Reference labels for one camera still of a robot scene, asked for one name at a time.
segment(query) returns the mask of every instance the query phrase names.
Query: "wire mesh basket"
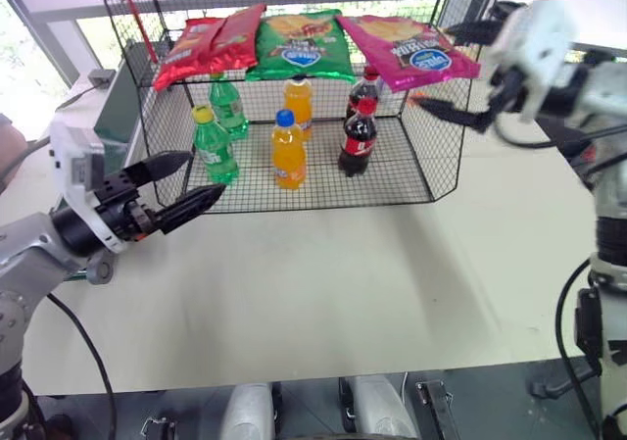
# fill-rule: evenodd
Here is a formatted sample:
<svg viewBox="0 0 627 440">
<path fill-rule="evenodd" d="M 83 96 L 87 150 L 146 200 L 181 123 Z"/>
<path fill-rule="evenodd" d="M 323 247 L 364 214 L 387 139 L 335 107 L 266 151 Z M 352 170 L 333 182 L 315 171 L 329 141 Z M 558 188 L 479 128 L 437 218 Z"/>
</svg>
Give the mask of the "wire mesh basket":
<svg viewBox="0 0 627 440">
<path fill-rule="evenodd" d="M 185 21 L 225 17 L 238 9 L 266 3 L 267 16 L 337 8 L 344 15 L 404 16 L 434 26 L 477 20 L 494 0 L 104 0 L 124 60 L 137 86 L 147 155 L 166 150 L 193 151 L 196 128 L 190 112 L 208 103 L 213 82 L 192 76 L 165 91 L 152 87 L 159 60 L 180 36 Z M 357 77 L 365 58 L 347 35 Z M 476 48 L 461 48 L 477 57 Z M 442 122 L 412 102 L 416 93 L 451 100 L 467 108 L 471 81 L 455 79 L 410 92 L 393 94 L 384 86 L 377 106 L 377 143 L 364 175 L 345 177 L 337 168 L 348 94 L 343 80 L 311 79 L 313 137 L 307 143 L 307 179 L 298 190 L 274 184 L 270 133 L 282 108 L 282 81 L 244 81 L 243 71 L 226 78 L 240 92 L 250 121 L 249 137 L 233 143 L 239 178 L 228 186 L 209 213 L 310 210 L 393 204 L 429 203 L 451 193 L 458 184 L 463 128 Z M 163 206 L 209 183 L 200 158 L 156 184 Z"/>
</svg>

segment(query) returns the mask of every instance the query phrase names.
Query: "white table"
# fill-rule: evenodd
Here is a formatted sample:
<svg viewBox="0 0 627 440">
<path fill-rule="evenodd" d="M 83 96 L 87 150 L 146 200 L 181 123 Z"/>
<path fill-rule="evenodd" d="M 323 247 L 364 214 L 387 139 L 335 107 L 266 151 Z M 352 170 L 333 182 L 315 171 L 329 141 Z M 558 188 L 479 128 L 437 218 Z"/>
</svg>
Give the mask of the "white table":
<svg viewBox="0 0 627 440">
<path fill-rule="evenodd" d="M 93 123 L 101 95 L 62 120 Z M 47 211 L 50 175 L 45 151 L 29 158 L 0 196 L 0 222 Z M 593 229 L 590 194 L 556 151 L 469 131 L 458 190 L 436 204 L 200 217 L 134 246 L 109 285 L 55 293 L 116 391 L 523 362 L 557 356 L 556 297 L 594 250 Z M 40 394 L 104 391 L 46 301 L 24 377 Z"/>
</svg>

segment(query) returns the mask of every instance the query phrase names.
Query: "plastic bottle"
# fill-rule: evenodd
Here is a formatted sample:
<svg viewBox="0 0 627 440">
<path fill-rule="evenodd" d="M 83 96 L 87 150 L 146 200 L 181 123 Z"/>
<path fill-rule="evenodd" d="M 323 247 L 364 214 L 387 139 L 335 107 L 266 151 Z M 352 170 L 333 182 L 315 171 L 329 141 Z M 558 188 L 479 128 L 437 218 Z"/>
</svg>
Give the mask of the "plastic bottle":
<svg viewBox="0 0 627 440">
<path fill-rule="evenodd" d="M 291 110 L 279 110 L 272 131 L 272 165 L 277 185 L 281 188 L 298 188 L 305 180 L 306 162 L 303 132 L 294 123 L 294 113 Z"/>
<path fill-rule="evenodd" d="M 233 159 L 228 132 L 216 122 L 208 105 L 194 107 L 192 117 L 197 124 L 194 146 L 205 163 L 210 180 L 215 183 L 231 183 L 239 175 L 239 168 Z"/>
<path fill-rule="evenodd" d="M 212 82 L 209 93 L 209 102 L 216 112 L 217 120 L 232 140 L 242 139 L 248 136 L 248 120 L 244 116 L 242 99 L 233 84 L 224 78 L 224 73 L 212 74 Z"/>
<path fill-rule="evenodd" d="M 379 101 L 379 73 L 372 66 L 366 66 L 363 70 L 363 78 L 357 82 L 349 94 L 349 104 L 346 107 L 344 124 L 357 113 L 357 105 L 361 99 L 374 99 Z"/>
<path fill-rule="evenodd" d="M 312 84 L 304 75 L 295 75 L 283 87 L 285 108 L 294 113 L 296 124 L 303 131 L 303 140 L 312 137 Z"/>
<path fill-rule="evenodd" d="M 373 116 L 375 109 L 374 99 L 361 99 L 357 105 L 357 113 L 344 125 L 346 137 L 338 166 L 348 177 L 356 173 L 364 173 L 368 167 L 376 139 L 376 124 Z"/>
</svg>

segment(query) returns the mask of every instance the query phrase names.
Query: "yellow bottle cap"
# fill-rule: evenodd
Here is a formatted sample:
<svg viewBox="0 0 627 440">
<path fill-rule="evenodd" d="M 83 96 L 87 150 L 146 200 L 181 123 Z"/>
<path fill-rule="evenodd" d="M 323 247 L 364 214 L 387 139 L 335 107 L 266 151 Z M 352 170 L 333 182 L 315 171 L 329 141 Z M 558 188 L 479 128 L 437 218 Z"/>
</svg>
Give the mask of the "yellow bottle cap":
<svg viewBox="0 0 627 440">
<path fill-rule="evenodd" d="M 199 105 L 192 109 L 192 118 L 196 123 L 209 123 L 214 119 L 214 112 L 209 105 Z"/>
</svg>

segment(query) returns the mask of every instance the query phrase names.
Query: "red bottle label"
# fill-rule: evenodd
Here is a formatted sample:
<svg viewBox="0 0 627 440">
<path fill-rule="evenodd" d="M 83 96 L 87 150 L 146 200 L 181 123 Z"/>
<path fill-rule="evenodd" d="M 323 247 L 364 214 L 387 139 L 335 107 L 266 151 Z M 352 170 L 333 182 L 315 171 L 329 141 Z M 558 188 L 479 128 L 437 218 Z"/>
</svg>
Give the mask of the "red bottle label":
<svg viewBox="0 0 627 440">
<path fill-rule="evenodd" d="M 344 145 L 342 148 L 351 156 L 363 156 L 369 154 L 374 147 L 374 139 L 368 139 L 367 141 L 359 141 L 346 136 Z"/>
</svg>

